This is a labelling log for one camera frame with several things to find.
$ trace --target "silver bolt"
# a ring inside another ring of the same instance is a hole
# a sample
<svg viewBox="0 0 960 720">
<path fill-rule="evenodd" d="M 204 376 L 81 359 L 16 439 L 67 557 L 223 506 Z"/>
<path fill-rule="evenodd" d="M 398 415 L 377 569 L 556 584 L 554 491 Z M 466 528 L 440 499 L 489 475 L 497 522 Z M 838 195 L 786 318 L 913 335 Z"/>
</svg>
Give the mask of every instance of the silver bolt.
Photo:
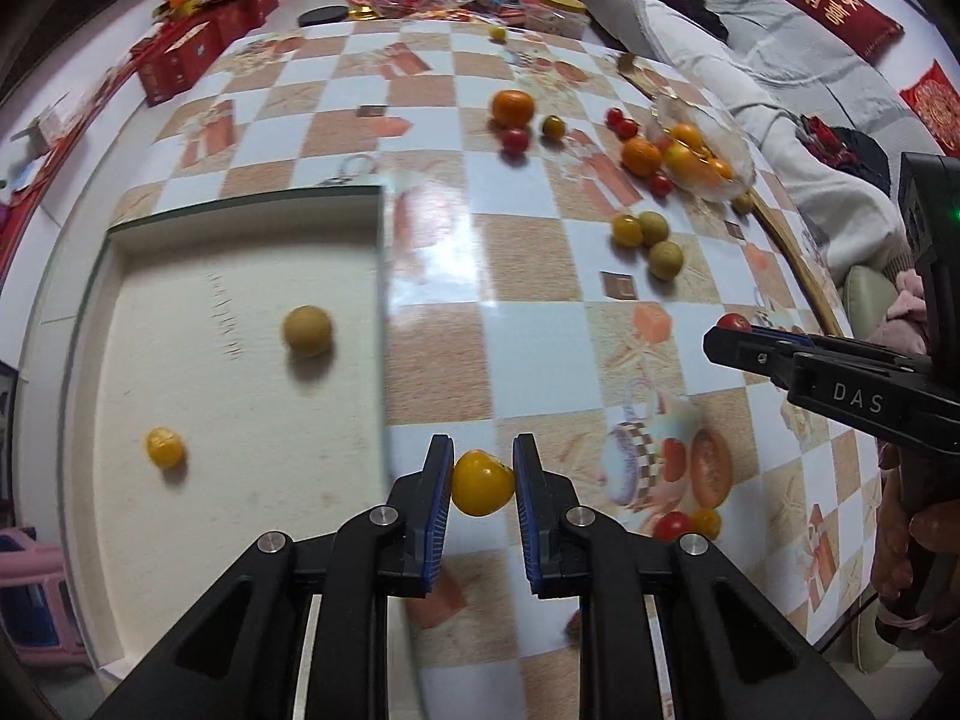
<svg viewBox="0 0 960 720">
<path fill-rule="evenodd" d="M 377 506 L 370 509 L 370 522 L 374 525 L 392 525 L 400 515 L 392 506 Z"/>
<path fill-rule="evenodd" d="M 566 521 L 577 528 L 586 528 L 587 525 L 592 525 L 595 519 L 597 515 L 593 509 L 586 506 L 574 506 L 566 510 Z"/>
<path fill-rule="evenodd" d="M 272 555 L 274 552 L 280 552 L 286 542 L 286 536 L 280 533 L 280 531 L 267 531 L 267 533 L 263 533 L 263 536 L 256 540 L 256 548 L 259 549 L 260 552 L 266 552 L 268 555 Z"/>
<path fill-rule="evenodd" d="M 710 542 L 699 533 L 684 533 L 680 536 L 680 549 L 688 555 L 703 555 L 709 546 Z"/>
</svg>

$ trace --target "table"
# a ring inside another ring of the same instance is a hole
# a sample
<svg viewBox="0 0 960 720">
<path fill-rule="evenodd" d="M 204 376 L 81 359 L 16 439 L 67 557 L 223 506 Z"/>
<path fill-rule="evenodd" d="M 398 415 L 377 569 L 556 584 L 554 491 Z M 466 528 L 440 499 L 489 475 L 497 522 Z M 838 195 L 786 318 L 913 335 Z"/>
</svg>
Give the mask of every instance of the table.
<svg viewBox="0 0 960 720">
<path fill-rule="evenodd" d="M 452 436 L 458 455 L 481 448 L 507 461 L 512 438 L 533 432 L 546 469 L 568 475 L 581 502 L 648 532 L 652 512 L 698 504 L 686 474 L 649 500 L 624 496 L 637 458 L 623 447 L 673 437 L 689 451 L 707 436 L 728 447 L 733 474 L 717 544 L 816 641 L 869 578 L 875 442 L 704 357 L 704 332 L 728 311 L 819 328 L 753 218 L 679 191 L 657 203 L 618 166 L 606 109 L 636 115 L 650 103 L 618 76 L 616 57 L 518 31 L 503 47 L 464 23 L 248 37 L 184 96 L 115 220 L 381 182 L 390 473 L 418 469 L 435 432 Z M 659 88 L 730 119 L 701 82 L 644 67 Z M 507 88 L 535 98 L 537 122 L 566 120 L 564 148 L 534 142 L 520 163 L 502 159 L 487 106 Z M 848 332 L 813 238 L 752 152 L 758 193 L 793 231 Z M 686 260 L 672 286 L 652 280 L 642 257 L 611 248 L 608 219 L 623 207 L 668 219 Z M 514 504 L 482 519 L 451 507 L 437 598 L 411 607 L 430 717 L 575 716 L 577 651 L 563 629 L 577 602 L 531 596 L 519 544 Z"/>
</svg>

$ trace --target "bowl of fruit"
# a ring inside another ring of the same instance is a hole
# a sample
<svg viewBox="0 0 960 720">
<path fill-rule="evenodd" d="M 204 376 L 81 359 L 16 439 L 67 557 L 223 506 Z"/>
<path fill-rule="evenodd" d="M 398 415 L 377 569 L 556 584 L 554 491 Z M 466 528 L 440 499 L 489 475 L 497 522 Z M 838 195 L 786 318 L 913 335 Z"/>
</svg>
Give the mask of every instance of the bowl of fruit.
<svg viewBox="0 0 960 720">
<path fill-rule="evenodd" d="M 662 169 L 677 186 L 715 203 L 750 190 L 757 170 L 742 135 L 669 95 L 657 97 L 651 113 L 647 138 L 661 151 Z"/>
</svg>

